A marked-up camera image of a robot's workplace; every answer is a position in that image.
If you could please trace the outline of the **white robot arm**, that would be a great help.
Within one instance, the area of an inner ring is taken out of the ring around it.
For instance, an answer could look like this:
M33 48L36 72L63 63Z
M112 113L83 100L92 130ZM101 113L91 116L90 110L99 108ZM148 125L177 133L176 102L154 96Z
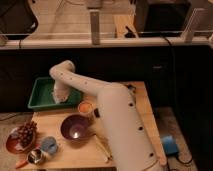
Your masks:
M53 97L65 99L73 87L97 97L97 107L117 171L163 171L129 89L75 73L66 60L49 70L55 80Z

